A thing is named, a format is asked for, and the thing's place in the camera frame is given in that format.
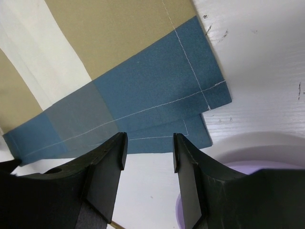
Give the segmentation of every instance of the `white fabric stripe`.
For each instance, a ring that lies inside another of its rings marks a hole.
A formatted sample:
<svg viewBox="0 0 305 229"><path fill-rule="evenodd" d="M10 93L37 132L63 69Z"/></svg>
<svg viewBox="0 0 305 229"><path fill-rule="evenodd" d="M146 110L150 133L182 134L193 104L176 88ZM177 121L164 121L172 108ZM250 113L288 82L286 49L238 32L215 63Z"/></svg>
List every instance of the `white fabric stripe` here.
<svg viewBox="0 0 305 229"><path fill-rule="evenodd" d="M43 0L0 1L0 48L43 110L91 81Z"/></svg>

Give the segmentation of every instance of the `scratch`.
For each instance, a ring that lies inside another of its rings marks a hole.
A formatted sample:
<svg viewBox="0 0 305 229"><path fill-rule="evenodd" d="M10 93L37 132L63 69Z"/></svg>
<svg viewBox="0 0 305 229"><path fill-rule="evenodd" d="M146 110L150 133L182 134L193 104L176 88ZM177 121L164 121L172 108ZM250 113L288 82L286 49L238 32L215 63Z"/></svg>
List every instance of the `scratch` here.
<svg viewBox="0 0 305 229"><path fill-rule="evenodd" d="M220 41L218 43L222 42L228 34L229 34L229 30L226 30L223 37L220 39Z"/></svg>
<svg viewBox="0 0 305 229"><path fill-rule="evenodd" d="M299 98L298 98L298 100L300 100L300 95L301 95L301 82L299 83Z"/></svg>
<svg viewBox="0 0 305 229"><path fill-rule="evenodd" d="M208 30L206 31L205 35L208 34L208 32L211 30L211 28L212 28L212 24L210 25L210 27L209 27Z"/></svg>

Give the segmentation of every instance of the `purple bowl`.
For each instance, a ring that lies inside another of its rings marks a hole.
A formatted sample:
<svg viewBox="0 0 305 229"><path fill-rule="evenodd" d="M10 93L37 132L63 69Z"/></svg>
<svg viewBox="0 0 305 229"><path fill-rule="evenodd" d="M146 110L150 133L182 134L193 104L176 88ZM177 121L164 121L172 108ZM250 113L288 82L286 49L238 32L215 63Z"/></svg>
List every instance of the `purple bowl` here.
<svg viewBox="0 0 305 229"><path fill-rule="evenodd" d="M304 169L300 166L290 165L273 161L237 161L225 164L226 166L244 174L251 174L263 168L286 168L286 169ZM185 229L181 195L179 194L176 201L176 218L180 229Z"/></svg>

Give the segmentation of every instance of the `white tabletop surface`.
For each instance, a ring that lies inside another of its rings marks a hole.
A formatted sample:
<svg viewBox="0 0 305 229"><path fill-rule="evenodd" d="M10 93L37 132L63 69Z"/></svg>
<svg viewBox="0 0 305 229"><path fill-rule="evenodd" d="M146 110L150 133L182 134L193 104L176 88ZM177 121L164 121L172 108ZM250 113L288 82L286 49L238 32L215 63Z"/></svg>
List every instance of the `white tabletop surface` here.
<svg viewBox="0 0 305 229"><path fill-rule="evenodd" d="M228 138L245 133L305 137L305 1L194 4L233 99L203 114L214 143L204 151L213 156ZM1 147L1 161L10 158ZM15 173L45 172L65 162L42 160ZM126 229L177 229L178 195L172 153L128 155L113 220Z"/></svg>

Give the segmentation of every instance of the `beige fabric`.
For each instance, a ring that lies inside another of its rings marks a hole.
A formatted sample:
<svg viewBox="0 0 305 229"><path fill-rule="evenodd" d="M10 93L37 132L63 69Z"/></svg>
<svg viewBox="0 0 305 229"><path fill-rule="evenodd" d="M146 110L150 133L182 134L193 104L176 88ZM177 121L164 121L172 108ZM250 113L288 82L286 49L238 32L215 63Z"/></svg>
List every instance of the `beige fabric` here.
<svg viewBox="0 0 305 229"><path fill-rule="evenodd" d="M4 133L42 112L29 88L0 50L0 126Z"/></svg>
<svg viewBox="0 0 305 229"><path fill-rule="evenodd" d="M46 0L89 76L142 51L193 16L190 0Z"/></svg>

